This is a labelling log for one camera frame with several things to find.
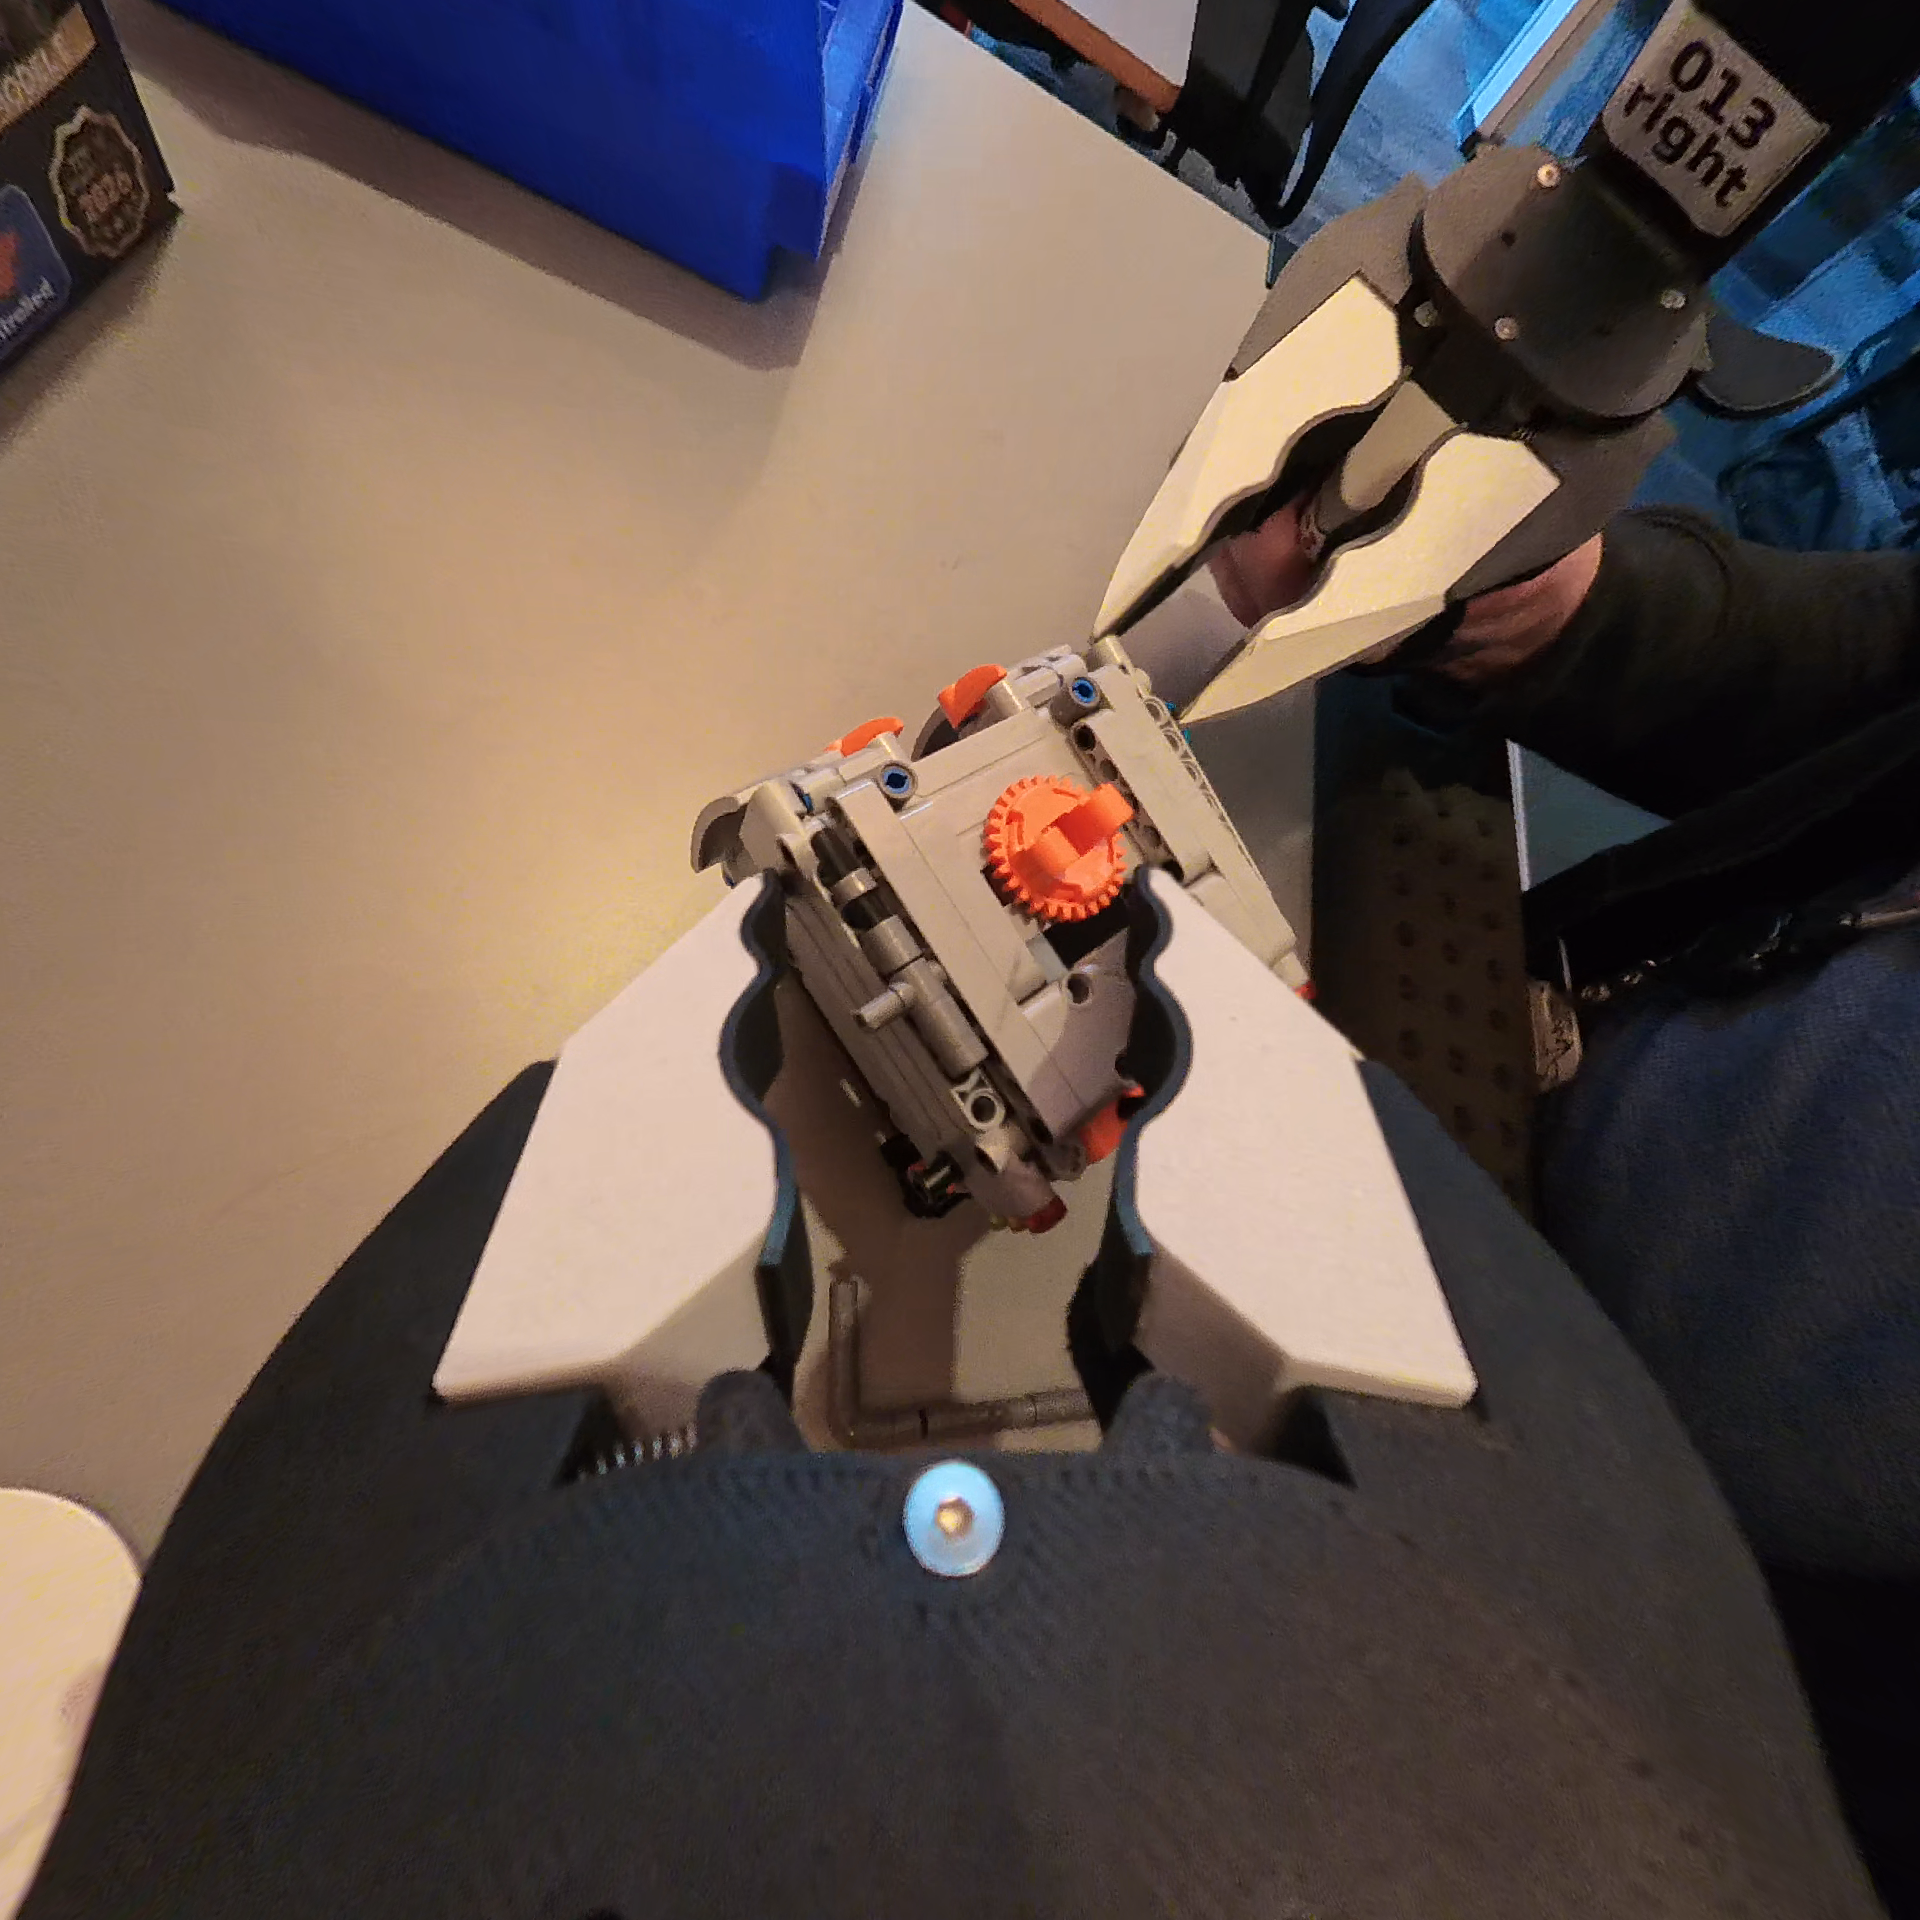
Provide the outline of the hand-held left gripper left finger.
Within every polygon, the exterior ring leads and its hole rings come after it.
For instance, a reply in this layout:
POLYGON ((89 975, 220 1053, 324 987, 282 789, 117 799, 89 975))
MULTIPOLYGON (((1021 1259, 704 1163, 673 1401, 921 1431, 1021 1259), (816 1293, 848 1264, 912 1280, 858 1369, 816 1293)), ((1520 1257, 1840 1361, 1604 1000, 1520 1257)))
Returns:
POLYGON ((790 1388, 812 1309, 782 1067, 784 892, 730 889, 561 1051, 434 1389, 589 1388, 624 1432, 690 1425, 714 1376, 790 1388))

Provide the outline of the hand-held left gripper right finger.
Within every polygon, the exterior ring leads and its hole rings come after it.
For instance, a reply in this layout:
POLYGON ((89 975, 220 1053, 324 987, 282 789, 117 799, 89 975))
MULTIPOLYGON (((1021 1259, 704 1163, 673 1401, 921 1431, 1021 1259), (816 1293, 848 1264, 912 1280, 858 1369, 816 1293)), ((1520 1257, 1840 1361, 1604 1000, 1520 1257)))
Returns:
POLYGON ((1102 1425, 1160 1372, 1268 1451, 1309 1388, 1466 1408, 1477 1373, 1357 1051, 1187 889, 1144 875, 1109 1219, 1072 1296, 1102 1425))

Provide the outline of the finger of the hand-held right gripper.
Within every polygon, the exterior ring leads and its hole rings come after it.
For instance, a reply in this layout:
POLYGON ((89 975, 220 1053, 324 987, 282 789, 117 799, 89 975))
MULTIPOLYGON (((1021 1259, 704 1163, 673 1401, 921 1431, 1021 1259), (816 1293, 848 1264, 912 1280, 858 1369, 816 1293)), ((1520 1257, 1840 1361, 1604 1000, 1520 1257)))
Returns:
POLYGON ((1382 531, 1453 435, 1456 409, 1409 369, 1395 307, 1368 279, 1345 277, 1220 380, 1130 536, 1093 636, 1145 633, 1182 588, 1212 584, 1224 606, 1212 548, 1297 494, 1313 494, 1304 531, 1317 559, 1382 531))
POLYGON ((1556 472, 1522 444, 1444 439, 1401 517, 1294 565, 1304 573, 1297 597, 1249 623, 1182 719, 1208 721, 1389 651, 1441 616, 1472 569, 1556 489, 1556 472))

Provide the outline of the grey bent toy tube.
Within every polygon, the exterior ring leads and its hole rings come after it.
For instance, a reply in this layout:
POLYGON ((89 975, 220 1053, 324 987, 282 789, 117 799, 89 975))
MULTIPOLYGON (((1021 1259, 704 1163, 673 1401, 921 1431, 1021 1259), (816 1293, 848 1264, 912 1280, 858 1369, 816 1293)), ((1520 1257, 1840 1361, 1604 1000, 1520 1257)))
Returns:
POLYGON ((923 1449, 1003 1432, 1037 1432, 1093 1422, 1082 1388, 1046 1388, 1000 1399, 947 1399, 882 1408, 862 1379, 862 1285, 832 1280, 827 1292, 827 1424, 843 1449, 923 1449))

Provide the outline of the grey orange toy block model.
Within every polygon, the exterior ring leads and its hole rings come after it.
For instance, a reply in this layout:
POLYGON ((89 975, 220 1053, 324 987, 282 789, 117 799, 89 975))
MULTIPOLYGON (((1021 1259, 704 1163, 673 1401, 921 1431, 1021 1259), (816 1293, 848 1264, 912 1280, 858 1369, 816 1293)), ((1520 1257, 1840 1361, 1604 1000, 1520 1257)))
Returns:
POLYGON ((878 1097, 917 1215, 1044 1233, 1141 1097, 1130 899, 1174 879, 1308 991, 1294 928, 1172 708, 1113 640, 986 662, 712 799, 693 869, 784 889, 786 961, 878 1097))

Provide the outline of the person's right forearm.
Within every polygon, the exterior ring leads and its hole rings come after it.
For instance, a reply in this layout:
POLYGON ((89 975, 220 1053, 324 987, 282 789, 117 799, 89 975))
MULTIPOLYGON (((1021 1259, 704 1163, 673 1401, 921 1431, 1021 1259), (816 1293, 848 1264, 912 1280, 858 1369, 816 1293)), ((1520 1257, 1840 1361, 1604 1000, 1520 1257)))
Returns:
POLYGON ((1917 559, 1790 550, 1691 511, 1619 517, 1570 623, 1485 721, 1614 797, 1678 820, 1915 780, 1917 559))

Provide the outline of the person's right hand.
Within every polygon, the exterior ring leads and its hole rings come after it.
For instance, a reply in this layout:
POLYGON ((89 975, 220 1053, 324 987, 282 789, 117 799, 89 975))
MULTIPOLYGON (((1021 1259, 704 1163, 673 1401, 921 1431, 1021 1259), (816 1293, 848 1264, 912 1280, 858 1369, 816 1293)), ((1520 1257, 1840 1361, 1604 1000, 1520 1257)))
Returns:
MULTIPOLYGON (((1306 535, 1309 505, 1313 494, 1297 494, 1259 526, 1212 548, 1214 584, 1225 611, 1243 628, 1250 631, 1306 598, 1317 573, 1317 557, 1308 550, 1306 535)), ((1604 533, 1595 533, 1554 565, 1477 595, 1406 638, 1397 648, 1372 651, 1361 664, 1386 672, 1432 669, 1464 686, 1484 686, 1516 673, 1581 611, 1597 580, 1603 548, 1604 533)))

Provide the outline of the dark perforated pad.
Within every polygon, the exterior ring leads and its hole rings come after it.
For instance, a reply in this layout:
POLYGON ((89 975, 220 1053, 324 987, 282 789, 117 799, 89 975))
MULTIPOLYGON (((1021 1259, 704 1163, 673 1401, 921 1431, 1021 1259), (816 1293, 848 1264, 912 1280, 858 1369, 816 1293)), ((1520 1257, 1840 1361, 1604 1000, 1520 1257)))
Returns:
POLYGON ((1317 1005, 1537 1219, 1537 1111, 1580 1038, 1530 971, 1509 747, 1418 726, 1353 673, 1317 683, 1313 747, 1317 1005))

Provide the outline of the black office chair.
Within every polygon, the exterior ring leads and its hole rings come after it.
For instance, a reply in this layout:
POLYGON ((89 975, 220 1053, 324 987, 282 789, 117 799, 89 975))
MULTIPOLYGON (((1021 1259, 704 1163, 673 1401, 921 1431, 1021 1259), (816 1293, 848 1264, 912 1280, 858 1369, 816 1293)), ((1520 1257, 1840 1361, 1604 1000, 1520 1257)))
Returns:
POLYGON ((1200 3, 1169 125, 1277 233, 1313 198, 1373 72, 1427 3, 1200 3))

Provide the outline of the wood-edged side table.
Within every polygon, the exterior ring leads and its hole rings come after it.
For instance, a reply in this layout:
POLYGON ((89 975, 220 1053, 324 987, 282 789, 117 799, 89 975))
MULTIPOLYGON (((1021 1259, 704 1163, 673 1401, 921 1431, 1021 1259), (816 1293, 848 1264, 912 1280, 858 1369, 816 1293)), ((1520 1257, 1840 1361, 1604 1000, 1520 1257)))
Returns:
POLYGON ((1187 80, 1195 3, 939 3, 944 23, 1011 49, 1072 105, 1104 109, 1117 132, 1157 145, 1187 80))

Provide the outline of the white stand with flat base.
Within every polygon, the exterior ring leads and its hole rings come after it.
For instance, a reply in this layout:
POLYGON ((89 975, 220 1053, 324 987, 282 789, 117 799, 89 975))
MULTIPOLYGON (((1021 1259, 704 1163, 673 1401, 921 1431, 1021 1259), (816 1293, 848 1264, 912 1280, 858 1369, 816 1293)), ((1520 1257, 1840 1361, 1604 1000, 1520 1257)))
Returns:
POLYGON ((82 1504, 3 1489, 3 1916, 14 1917, 73 1784, 139 1585, 82 1504))

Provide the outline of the blue storage bin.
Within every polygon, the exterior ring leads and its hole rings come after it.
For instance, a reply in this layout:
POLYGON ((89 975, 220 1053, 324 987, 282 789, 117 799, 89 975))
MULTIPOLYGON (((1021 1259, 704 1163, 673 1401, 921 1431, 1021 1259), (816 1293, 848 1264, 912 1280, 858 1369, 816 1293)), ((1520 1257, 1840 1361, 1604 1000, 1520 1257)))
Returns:
POLYGON ((901 3, 178 3, 174 11, 758 300, 816 260, 901 3))

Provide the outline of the dark printed toy kit box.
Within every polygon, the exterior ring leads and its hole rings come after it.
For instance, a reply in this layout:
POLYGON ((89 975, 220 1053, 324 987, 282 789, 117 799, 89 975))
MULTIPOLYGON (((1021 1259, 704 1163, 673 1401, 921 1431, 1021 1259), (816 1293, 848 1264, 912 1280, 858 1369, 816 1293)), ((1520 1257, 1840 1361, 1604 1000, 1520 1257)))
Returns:
POLYGON ((3 369, 174 216, 106 4, 3 4, 3 369))

